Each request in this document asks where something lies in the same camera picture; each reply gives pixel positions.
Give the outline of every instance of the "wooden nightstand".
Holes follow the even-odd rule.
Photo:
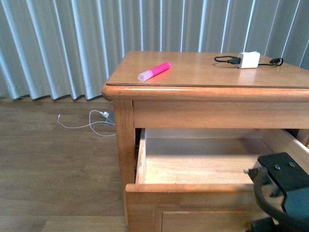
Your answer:
[[[285,151],[309,173],[309,150],[281,130],[309,128],[309,71],[286,63],[241,70],[215,63],[219,55],[129,52],[103,86],[130,232],[244,231],[265,215],[244,168]],[[170,70],[137,81],[166,61]]]

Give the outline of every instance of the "nightstand top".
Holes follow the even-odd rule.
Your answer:
[[[284,63],[280,67],[259,66],[238,69],[235,65],[217,63],[222,53],[195,52],[128,52],[107,81],[108,86],[140,87],[244,87],[244,88],[309,88],[309,71]],[[271,58],[261,56],[268,63]],[[161,63],[171,68],[145,82],[137,76]]]

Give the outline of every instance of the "pink highlighter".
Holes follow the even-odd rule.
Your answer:
[[[170,68],[170,63],[169,62],[165,62],[163,64],[160,64],[150,70],[147,70],[145,72],[142,72],[139,74],[139,76],[137,77],[137,79],[139,81],[147,81],[148,79],[152,78],[153,76],[158,75],[159,73],[164,72],[165,70]]]

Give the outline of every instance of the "wooden floor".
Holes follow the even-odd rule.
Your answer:
[[[111,103],[0,101],[0,231],[125,232],[116,138],[92,109]],[[93,121],[101,121],[93,113]],[[112,134],[114,126],[93,126]]]

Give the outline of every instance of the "white curtain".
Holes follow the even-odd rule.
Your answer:
[[[0,0],[0,96],[87,99],[129,50],[259,51],[309,69],[308,0]]]

